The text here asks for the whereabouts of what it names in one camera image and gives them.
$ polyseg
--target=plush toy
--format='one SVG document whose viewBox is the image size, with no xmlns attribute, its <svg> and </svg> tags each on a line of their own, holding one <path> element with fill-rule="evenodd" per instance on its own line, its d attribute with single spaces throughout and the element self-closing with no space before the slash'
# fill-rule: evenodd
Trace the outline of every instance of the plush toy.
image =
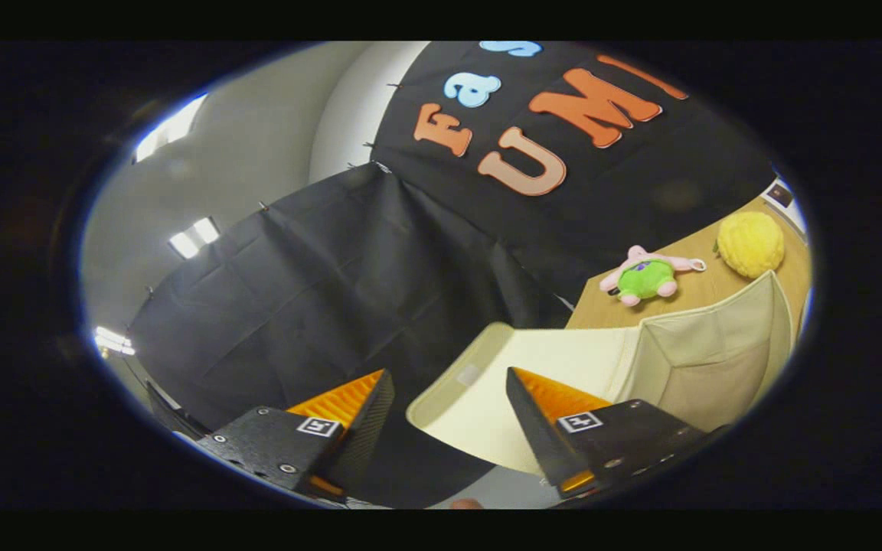
<svg viewBox="0 0 882 551">
<path fill-rule="evenodd" d="M 678 289 L 675 273 L 689 269 L 703 272 L 707 264 L 700 259 L 650 254 L 635 245 L 628 249 L 628 260 L 601 280 L 601 290 L 617 294 L 626 306 L 635 306 L 643 298 L 672 296 Z"/>
<path fill-rule="evenodd" d="M 781 227 L 765 213 L 734 213 L 720 223 L 714 244 L 724 262 L 746 278 L 756 279 L 777 269 L 785 257 Z"/>
</svg>

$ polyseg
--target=orange letter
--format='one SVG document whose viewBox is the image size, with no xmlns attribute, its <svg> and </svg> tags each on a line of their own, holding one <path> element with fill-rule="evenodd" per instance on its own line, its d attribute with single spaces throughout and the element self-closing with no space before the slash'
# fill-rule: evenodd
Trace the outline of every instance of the orange letter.
<svg viewBox="0 0 882 551">
<path fill-rule="evenodd" d="M 435 115 L 435 112 L 439 111 L 441 105 L 436 103 L 420 106 L 420 116 L 417 117 L 417 126 L 413 129 L 413 139 L 417 141 L 429 139 L 434 143 L 440 143 L 451 149 L 456 157 L 461 157 L 469 149 L 472 130 L 461 129 L 458 132 L 451 130 L 452 126 L 461 125 L 461 122 L 451 115 Z"/>
<path fill-rule="evenodd" d="M 536 142 L 526 139 L 522 135 L 522 130 L 515 128 L 515 126 L 503 132 L 499 139 L 499 145 L 504 148 L 518 149 L 543 165 L 543 175 L 529 178 L 503 161 L 501 155 L 495 151 L 487 154 L 479 163 L 479 174 L 490 175 L 490 177 L 510 186 L 514 191 L 523 195 L 543 195 L 553 191 L 567 176 L 567 166 L 564 161 L 560 160 L 560 157 L 539 146 Z"/>
<path fill-rule="evenodd" d="M 647 80 L 649 83 L 657 85 L 659 88 L 662 89 L 662 91 L 676 99 L 686 99 L 689 97 L 688 95 L 686 95 L 686 92 L 679 90 L 679 88 L 663 83 L 658 78 L 655 78 L 651 74 L 644 72 L 644 70 L 635 69 L 633 66 L 630 66 L 627 63 L 619 62 L 619 60 L 615 58 L 609 58 L 608 56 L 598 56 L 598 60 L 601 63 L 607 63 L 608 65 L 613 65 L 615 67 L 618 67 L 619 69 L 627 70 L 628 73 L 634 74 L 635 77 L 642 78 L 642 80 Z"/>
<path fill-rule="evenodd" d="M 529 102 L 532 112 L 552 112 L 578 129 L 584 130 L 594 142 L 595 147 L 608 147 L 622 137 L 618 129 L 601 126 L 592 121 L 591 116 L 610 125 L 632 128 L 632 123 L 617 108 L 623 108 L 636 121 L 651 121 L 662 112 L 659 105 L 629 94 L 616 85 L 593 76 L 584 69 L 571 69 L 563 74 L 563 79 L 577 88 L 585 97 L 540 92 Z"/>
</svg>

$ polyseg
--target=fluorescent light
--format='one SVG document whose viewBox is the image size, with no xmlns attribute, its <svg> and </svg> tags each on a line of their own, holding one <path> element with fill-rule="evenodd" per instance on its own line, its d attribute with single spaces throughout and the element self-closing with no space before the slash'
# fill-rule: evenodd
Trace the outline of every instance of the fluorescent light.
<svg viewBox="0 0 882 551">
<path fill-rule="evenodd" d="M 120 351 L 122 351 L 122 349 L 123 349 L 123 346 L 122 346 L 122 345 L 116 343 L 115 341 L 111 341 L 111 339 L 109 339 L 109 338 L 105 338 L 105 337 L 103 337 L 103 336 L 101 336 L 101 335 L 95 335 L 95 336 L 94 336 L 94 342 L 95 342 L 98 346 L 103 346 L 104 348 L 107 348 L 107 349 L 109 349 L 109 350 L 113 350 L 113 351 L 115 351 L 115 352 L 120 352 Z"/>
<path fill-rule="evenodd" d="M 134 356 L 134 349 L 131 348 L 129 345 L 126 344 L 122 346 L 115 341 L 111 341 L 111 339 L 105 336 L 95 335 L 94 342 L 97 344 L 98 348 L 107 348 L 112 352 L 120 352 L 122 354 Z"/>
<path fill-rule="evenodd" d="M 102 328 L 98 325 L 98 327 L 94 329 L 94 332 L 107 338 L 108 341 L 116 342 L 125 346 L 132 346 L 132 341 L 130 339 L 125 338 L 123 335 L 116 334 L 115 331 L 111 331 L 109 328 Z"/>
<path fill-rule="evenodd" d="M 196 229 L 196 233 L 199 233 L 199 237 L 202 237 L 203 241 L 206 241 L 207 243 L 214 242 L 217 240 L 217 237 L 220 237 L 220 233 L 217 232 L 217 227 L 213 225 L 213 220 L 210 220 L 207 217 L 194 223 L 193 227 Z"/>
<path fill-rule="evenodd" d="M 196 118 L 196 112 L 199 111 L 200 105 L 206 94 L 192 100 L 185 107 L 179 110 L 175 115 L 169 116 L 168 119 L 162 121 L 158 128 L 152 130 L 145 139 L 141 140 L 136 148 L 136 163 L 147 157 L 151 157 L 155 150 L 167 143 L 181 139 L 182 136 L 188 135 L 192 129 L 193 119 Z"/>
<path fill-rule="evenodd" d="M 145 139 L 141 140 L 141 143 L 138 144 L 138 148 L 136 149 L 136 163 L 142 159 L 151 157 L 152 154 L 155 153 L 156 148 L 158 148 L 158 129 L 152 130 L 149 135 L 145 136 Z"/>
<path fill-rule="evenodd" d="M 199 111 L 199 107 L 203 104 L 203 100 L 205 99 L 206 94 L 192 100 L 189 102 L 189 105 L 183 107 L 181 111 L 177 112 L 164 122 L 167 143 L 174 142 L 182 136 L 188 135 L 189 129 L 191 129 L 193 125 L 193 118 L 195 118 L 196 112 Z"/>
<path fill-rule="evenodd" d="M 199 252 L 199 248 L 196 247 L 196 244 L 193 243 L 193 240 L 185 233 L 176 233 L 169 243 L 172 247 L 175 248 L 175 251 L 182 255 L 182 258 L 190 259 L 196 256 L 196 253 Z"/>
</svg>

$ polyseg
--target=blue letter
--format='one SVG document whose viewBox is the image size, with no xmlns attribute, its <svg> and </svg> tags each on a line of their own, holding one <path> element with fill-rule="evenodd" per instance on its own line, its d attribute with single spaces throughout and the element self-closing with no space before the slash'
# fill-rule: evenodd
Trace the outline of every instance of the blue letter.
<svg viewBox="0 0 882 551">
<path fill-rule="evenodd" d="M 474 73 L 452 74 L 444 83 L 444 95 L 458 97 L 465 107 L 479 107 L 489 100 L 489 94 L 499 90 L 501 80 L 497 77 L 480 77 Z"/>
<path fill-rule="evenodd" d="M 490 52 L 508 52 L 518 58 L 531 58 L 543 51 L 543 46 L 530 41 L 481 41 L 479 46 Z"/>
</svg>

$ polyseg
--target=black border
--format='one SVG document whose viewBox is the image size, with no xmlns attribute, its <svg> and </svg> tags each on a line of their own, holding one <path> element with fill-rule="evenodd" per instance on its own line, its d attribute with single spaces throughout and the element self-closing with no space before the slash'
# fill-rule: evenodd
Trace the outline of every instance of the black border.
<svg viewBox="0 0 882 551">
<path fill-rule="evenodd" d="M 162 112 L 297 43 L 0 43 L 0 509 L 307 507 L 137 415 L 96 369 L 83 205 Z M 609 508 L 882 509 L 882 41 L 620 42 L 748 123 L 808 207 L 815 317 L 755 415 Z"/>
</svg>

